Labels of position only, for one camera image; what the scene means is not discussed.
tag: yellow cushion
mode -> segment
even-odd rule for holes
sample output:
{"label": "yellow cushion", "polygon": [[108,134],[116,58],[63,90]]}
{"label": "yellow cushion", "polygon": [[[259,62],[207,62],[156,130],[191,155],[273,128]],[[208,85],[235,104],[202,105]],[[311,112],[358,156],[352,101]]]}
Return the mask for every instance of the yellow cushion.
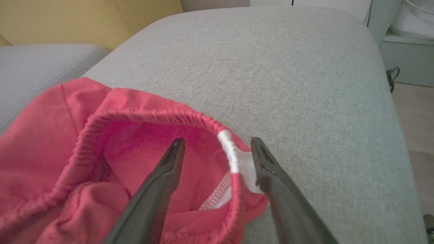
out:
{"label": "yellow cushion", "polygon": [[10,46],[10,43],[2,35],[0,35],[0,46]]}
{"label": "yellow cushion", "polygon": [[179,0],[1,0],[0,34],[12,45],[93,43],[114,49],[152,22],[181,12]]}

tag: white bag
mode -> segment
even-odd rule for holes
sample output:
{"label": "white bag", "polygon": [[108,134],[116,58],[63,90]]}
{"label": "white bag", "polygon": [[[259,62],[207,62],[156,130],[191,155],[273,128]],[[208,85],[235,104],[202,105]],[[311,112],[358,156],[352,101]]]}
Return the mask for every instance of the white bag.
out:
{"label": "white bag", "polygon": [[400,36],[434,40],[434,0],[404,0],[390,29]]}

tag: light wood floor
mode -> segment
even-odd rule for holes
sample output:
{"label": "light wood floor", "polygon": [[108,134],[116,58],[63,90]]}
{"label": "light wood floor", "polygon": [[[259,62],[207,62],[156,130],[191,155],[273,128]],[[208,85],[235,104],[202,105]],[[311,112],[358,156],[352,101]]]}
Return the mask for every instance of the light wood floor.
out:
{"label": "light wood floor", "polygon": [[395,84],[392,93],[405,134],[423,214],[434,214],[434,87]]}

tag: red fabric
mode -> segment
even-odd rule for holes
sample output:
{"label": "red fabric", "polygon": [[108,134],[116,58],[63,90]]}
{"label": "red fabric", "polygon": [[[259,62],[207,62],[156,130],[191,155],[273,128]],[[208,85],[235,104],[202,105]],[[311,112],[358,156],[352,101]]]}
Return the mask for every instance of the red fabric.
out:
{"label": "red fabric", "polygon": [[[239,243],[268,203],[231,175],[232,199],[199,210],[228,172],[217,133],[188,106],[80,78],[32,101],[0,138],[0,240],[101,243],[170,143],[186,143],[162,243]],[[249,148],[232,133],[243,151]]]}

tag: gray cushion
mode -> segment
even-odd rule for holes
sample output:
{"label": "gray cushion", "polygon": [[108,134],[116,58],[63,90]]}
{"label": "gray cushion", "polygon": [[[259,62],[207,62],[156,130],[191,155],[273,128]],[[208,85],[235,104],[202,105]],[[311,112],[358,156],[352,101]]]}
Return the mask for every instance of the gray cushion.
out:
{"label": "gray cushion", "polygon": [[108,53],[91,44],[0,47],[0,135],[38,94],[79,78]]}
{"label": "gray cushion", "polygon": [[[164,18],[84,76],[186,103],[259,136],[341,243],[424,243],[380,52],[339,10],[234,8]],[[246,243],[277,243],[268,210]]]}

